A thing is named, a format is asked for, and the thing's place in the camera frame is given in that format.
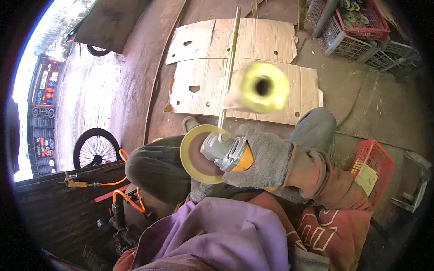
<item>person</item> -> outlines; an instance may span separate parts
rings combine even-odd
[[[199,125],[183,121],[185,131]],[[240,126],[254,163],[223,175],[223,183],[192,180],[174,136],[134,150],[125,173],[131,183],[174,214],[141,235],[114,270],[355,270],[373,207],[353,174],[331,166],[336,120],[316,108],[288,140]],[[262,190],[292,187],[314,204],[295,204]]]

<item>knitted glove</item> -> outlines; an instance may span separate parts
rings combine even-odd
[[[236,187],[281,187],[294,144],[274,134],[257,131],[249,124],[241,125],[236,134],[247,137],[253,164],[245,171],[226,172],[223,181]]]
[[[207,184],[191,178],[190,199],[198,203],[206,197],[229,198],[230,193],[227,184]]]

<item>sky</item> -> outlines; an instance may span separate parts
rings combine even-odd
[[[16,72],[15,83],[12,93],[12,98],[15,100],[16,103],[18,103],[21,129],[20,151],[18,154],[18,164],[20,165],[20,170],[13,176],[16,182],[33,178],[30,161],[28,158],[26,134],[27,96],[29,93],[30,82],[33,76],[33,70],[38,59],[37,56],[33,54],[33,48],[38,45],[39,40],[41,39],[43,34],[53,24],[53,14],[62,12],[64,16],[74,18],[77,17],[77,15],[84,10],[86,10],[86,7],[83,6],[79,1],[54,0],[37,24],[34,32],[29,38],[26,48],[24,49],[20,64],[18,65],[18,69]],[[53,51],[47,54],[58,60],[64,60],[61,58],[61,53],[62,47],[53,46]]]

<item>grinder handle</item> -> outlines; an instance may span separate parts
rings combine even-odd
[[[243,156],[241,157],[238,165],[234,167],[231,171],[245,171],[248,170],[253,164],[253,154],[250,146],[247,145]]]

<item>angle grinder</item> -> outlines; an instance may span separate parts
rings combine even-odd
[[[180,156],[187,173],[208,184],[221,183],[225,172],[244,171],[253,164],[245,136],[233,137],[209,124],[199,125],[185,135]]]

